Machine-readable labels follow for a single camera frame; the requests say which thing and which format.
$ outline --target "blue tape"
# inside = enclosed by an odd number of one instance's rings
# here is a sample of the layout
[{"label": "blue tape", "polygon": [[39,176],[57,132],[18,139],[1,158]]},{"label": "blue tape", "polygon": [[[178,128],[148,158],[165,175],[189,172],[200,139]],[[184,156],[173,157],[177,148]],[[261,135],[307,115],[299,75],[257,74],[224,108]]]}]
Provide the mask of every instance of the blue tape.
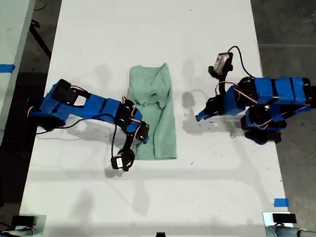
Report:
[{"label": "blue tape", "polygon": [[275,198],[275,207],[289,207],[288,198]]},{"label": "blue tape", "polygon": [[12,73],[14,69],[13,64],[0,64],[0,73]]}]

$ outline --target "wire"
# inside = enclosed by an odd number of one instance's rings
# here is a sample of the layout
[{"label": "wire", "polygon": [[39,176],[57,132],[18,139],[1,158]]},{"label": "wire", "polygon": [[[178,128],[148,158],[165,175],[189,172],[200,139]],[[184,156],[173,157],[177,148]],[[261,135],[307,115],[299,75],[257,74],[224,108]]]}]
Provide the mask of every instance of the wire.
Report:
[{"label": "wire", "polygon": [[[93,116],[92,118],[81,118],[81,119],[77,120],[75,123],[73,123],[72,125],[69,125],[69,126],[67,126],[67,127],[55,127],[54,129],[67,129],[67,128],[71,128],[71,127],[77,125],[79,122],[81,122],[81,121],[83,121],[83,120],[96,119],[96,118],[99,118],[99,117],[102,117],[102,116],[109,116],[109,117],[111,117],[113,120],[115,120],[115,118],[114,118],[113,115],[111,115],[111,114],[99,114],[99,115]],[[114,133],[113,133],[113,137],[112,137],[112,146],[111,146],[111,156],[112,156],[112,158],[114,157],[114,156],[113,156],[113,147],[114,147],[114,140],[115,140],[115,136],[116,136],[117,128],[118,128],[118,126],[117,126],[116,123],[114,123],[114,125],[115,125],[115,128],[114,128]],[[40,133],[37,133],[37,134],[44,134],[44,133],[47,133],[47,132],[50,132],[50,131],[40,132]]]},{"label": "wire", "polygon": [[237,91],[239,94],[242,94],[244,97],[248,98],[249,100],[253,101],[254,103],[258,104],[258,101],[253,99],[251,96],[245,94],[244,92],[242,92],[241,90],[239,90],[238,88],[234,88],[235,91]]},{"label": "wire", "polygon": [[[309,105],[304,105],[303,107],[297,109],[296,111],[302,110],[302,109],[306,108],[306,106],[309,106]],[[286,111],[286,112],[284,112],[284,113],[282,113],[282,114],[280,114],[280,115],[283,116],[283,115],[287,114],[288,112],[289,112],[289,111]],[[266,128],[268,127],[268,123],[271,122],[272,120],[273,120],[273,119],[271,118],[271,119],[269,119],[268,121],[264,122],[264,123],[261,124],[261,125],[257,125],[255,122],[254,122],[253,124],[256,125],[259,129],[266,129]]]},{"label": "wire", "polygon": [[251,96],[249,96],[249,95],[247,95],[246,93],[244,93],[244,92],[242,92],[241,90],[239,90],[239,89],[238,89],[238,85],[237,85],[236,83],[234,83],[234,82],[231,82],[231,81],[221,81],[221,82],[217,83],[217,85],[216,85],[216,87],[215,87],[215,94],[216,94],[216,95],[218,95],[218,93],[217,93],[217,87],[218,87],[218,85],[219,85],[220,83],[228,83],[228,84],[233,84],[233,85],[235,85],[237,88],[235,87],[234,90],[239,93],[239,97],[238,97],[237,100],[239,100],[240,94],[241,94],[241,95],[243,95],[244,97],[248,98],[249,100],[253,101],[254,103],[256,103],[256,104],[258,103],[257,100],[253,99]]},{"label": "wire", "polygon": [[28,114],[27,114],[27,117],[29,116],[30,111],[31,111],[31,109],[32,109],[32,108],[34,108],[34,106],[31,106],[31,107],[29,108],[29,110],[28,110]]},{"label": "wire", "polygon": [[46,7],[46,2],[44,2],[44,0],[39,0],[39,1],[42,2],[43,5],[40,8],[38,8],[38,9],[34,9],[34,11],[41,11],[41,10],[43,10]]},{"label": "wire", "polygon": [[239,49],[238,46],[236,46],[236,45],[232,46],[227,52],[229,53],[233,48],[236,48],[236,49],[238,50],[238,53],[239,53],[239,56],[240,56],[241,66],[242,66],[243,70],[245,71],[245,73],[247,73],[250,77],[255,78],[252,74],[250,74],[250,73],[246,70],[245,66],[243,65],[241,51],[240,51],[240,49]]},{"label": "wire", "polygon": [[217,83],[217,85],[216,85],[216,87],[215,87],[215,94],[216,94],[216,95],[218,95],[218,93],[217,93],[217,87],[218,87],[218,85],[221,84],[221,83],[233,84],[233,85],[235,85],[235,86],[238,87],[238,85],[237,85],[236,83],[234,83],[234,82],[231,82],[231,81],[220,81],[219,83]]},{"label": "wire", "polygon": [[85,90],[85,89],[83,89],[83,88],[81,88],[80,86],[77,86],[77,85],[70,86],[70,89],[79,89],[79,90],[82,90],[84,92],[88,92],[87,90]]},{"label": "wire", "polygon": [[[126,97],[125,97],[125,96],[122,96],[122,104],[125,103],[125,100],[126,100]],[[135,109],[136,109],[136,105],[133,107],[133,110],[132,110],[132,112],[130,113],[129,119],[132,120],[132,121],[134,121],[134,122],[141,123],[139,120],[136,120],[136,119],[134,119],[134,118],[132,117],[132,116],[133,116],[133,113],[134,113],[134,111],[135,111]]]},{"label": "wire", "polygon": [[2,221],[0,221],[0,224],[3,225],[3,226],[11,227],[11,225],[8,225],[8,224],[6,224],[6,223],[4,223]]},{"label": "wire", "polygon": [[79,120],[77,120],[75,123],[73,123],[72,125],[69,125],[67,127],[55,127],[56,129],[67,129],[67,128],[71,128],[75,125],[77,125],[79,122],[83,121],[83,120],[87,120],[88,118],[81,118]]}]

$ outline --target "towel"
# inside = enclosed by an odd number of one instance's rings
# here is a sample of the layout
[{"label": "towel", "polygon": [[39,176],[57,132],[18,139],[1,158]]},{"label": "towel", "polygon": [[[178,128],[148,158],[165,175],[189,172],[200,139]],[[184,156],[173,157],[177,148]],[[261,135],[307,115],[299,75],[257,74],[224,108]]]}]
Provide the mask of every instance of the towel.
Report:
[{"label": "towel", "polygon": [[149,140],[135,149],[137,159],[176,159],[176,129],[171,77],[164,63],[159,68],[136,66],[129,74],[127,98],[149,126]]}]

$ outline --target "tabletop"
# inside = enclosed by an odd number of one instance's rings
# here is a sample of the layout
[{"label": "tabletop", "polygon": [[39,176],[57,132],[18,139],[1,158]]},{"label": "tabletop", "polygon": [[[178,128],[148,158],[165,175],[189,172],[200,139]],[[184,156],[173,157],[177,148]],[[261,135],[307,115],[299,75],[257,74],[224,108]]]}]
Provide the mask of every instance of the tabletop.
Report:
[{"label": "tabletop", "polygon": [[12,73],[0,70],[0,144],[34,4],[35,0],[0,0],[0,68],[3,64],[15,66]]},{"label": "tabletop", "polygon": [[284,198],[275,144],[244,138],[241,116],[194,117],[215,95],[208,66],[232,45],[262,76],[250,0],[63,0],[46,92],[65,79],[120,100],[131,67],[167,63],[178,158],[113,171],[114,126],[101,121],[37,135],[20,213],[45,215],[48,237],[265,236],[262,212],[287,211],[273,206]]}]

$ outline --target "red wire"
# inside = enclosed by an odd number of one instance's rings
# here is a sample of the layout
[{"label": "red wire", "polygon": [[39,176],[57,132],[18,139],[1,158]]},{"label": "red wire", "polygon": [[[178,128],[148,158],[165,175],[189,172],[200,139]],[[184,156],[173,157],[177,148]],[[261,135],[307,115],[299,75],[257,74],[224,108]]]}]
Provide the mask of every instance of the red wire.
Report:
[{"label": "red wire", "polygon": [[86,91],[85,89],[83,89],[83,88],[81,88],[80,86],[77,86],[77,85],[72,85],[72,86],[70,86],[70,88],[76,88],[76,89],[79,89],[79,90],[88,92],[88,91]]}]

